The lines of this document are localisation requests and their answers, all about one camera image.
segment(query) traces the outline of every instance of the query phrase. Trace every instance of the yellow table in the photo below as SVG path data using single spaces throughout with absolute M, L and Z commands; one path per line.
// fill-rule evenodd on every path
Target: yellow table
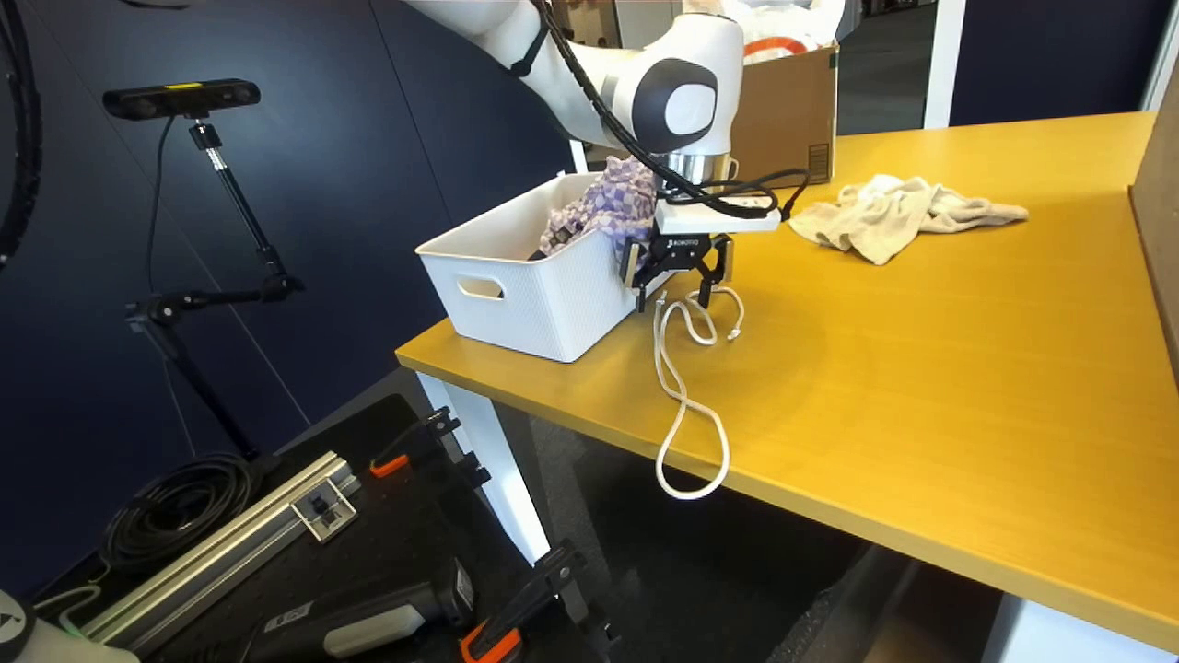
M 728 485 L 1179 653 L 1179 394 L 1127 206 L 1150 121 L 843 135 L 838 186 L 930 177 L 1031 216 L 918 236 L 885 270 L 790 229 L 742 236 L 742 344 L 672 344 L 728 415 Z M 400 360 L 433 392 L 642 457 L 674 413 L 644 317 L 579 365 L 470 344 L 445 319 Z M 677 451 L 677 467 L 713 475 L 707 427 Z

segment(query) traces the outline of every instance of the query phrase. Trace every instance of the floor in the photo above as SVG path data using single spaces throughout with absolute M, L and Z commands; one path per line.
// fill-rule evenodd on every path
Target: floor
M 865 16 L 843 42 L 842 132 L 918 130 L 934 8 Z M 372 394 L 427 403 L 405 371 Z M 642 663 L 970 663 L 999 592 L 801 516 L 714 495 L 677 505 L 652 464 L 503 413 L 551 528 L 601 578 Z

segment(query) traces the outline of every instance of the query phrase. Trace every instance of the dark blue wall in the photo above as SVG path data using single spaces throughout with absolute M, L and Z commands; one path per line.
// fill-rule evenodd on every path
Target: dark blue wall
M 1134 111 L 1172 0 L 970 0 L 956 127 Z
M 270 241 L 305 284 L 289 301 L 196 312 L 189 350 L 246 437 L 274 451 L 391 371 L 442 317 L 413 248 L 563 167 L 546 107 L 400 0 L 28 0 L 40 98 L 40 206 L 0 272 L 0 585 L 28 590 L 99 543 L 149 479 L 225 436 L 166 378 L 121 306 L 149 294 L 146 241 L 166 121 L 116 121 L 107 89 L 246 78 L 262 102 L 216 127 Z M 0 98 L 0 150 L 12 107 Z M 256 243 L 176 121 L 157 284 L 256 287 Z

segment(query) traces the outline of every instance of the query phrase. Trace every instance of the white plastic bin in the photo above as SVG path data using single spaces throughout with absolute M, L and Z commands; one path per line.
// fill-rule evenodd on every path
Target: white plastic bin
M 622 248 L 604 231 L 584 231 L 532 263 L 551 209 L 575 202 L 595 179 L 557 175 L 416 248 L 462 334 L 579 360 L 639 306 L 639 290 L 622 284 Z

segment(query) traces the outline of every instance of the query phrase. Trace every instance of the white cable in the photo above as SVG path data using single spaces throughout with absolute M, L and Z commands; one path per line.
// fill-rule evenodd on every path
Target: white cable
M 729 294 L 735 299 L 736 326 L 729 329 L 728 339 L 736 339 L 742 326 L 744 326 L 742 294 L 735 287 L 714 287 L 713 294 Z M 677 299 L 677 301 L 669 301 L 669 294 L 660 294 L 655 317 L 652 317 L 655 378 L 660 378 L 665 394 L 677 403 L 677 408 L 674 408 L 674 421 L 672 421 L 672 427 L 669 427 L 669 436 L 660 441 L 660 452 L 655 452 L 655 484 L 674 501 L 704 501 L 729 479 L 735 451 L 729 451 L 728 421 L 688 394 L 685 378 L 677 375 L 677 367 L 674 367 L 674 360 L 669 354 L 669 326 L 674 317 L 685 319 L 685 330 L 688 330 L 693 344 L 701 344 L 701 348 L 714 348 L 719 344 L 714 319 L 707 317 L 707 308 L 693 294 Z M 701 413 L 704 421 L 713 421 L 713 431 L 714 431 L 714 441 L 719 441 L 719 452 L 724 452 L 719 470 L 701 491 L 677 491 L 677 485 L 669 484 L 669 470 L 665 470 L 669 467 L 669 452 L 672 452 L 672 445 L 677 437 L 677 427 L 685 424 L 688 413 Z

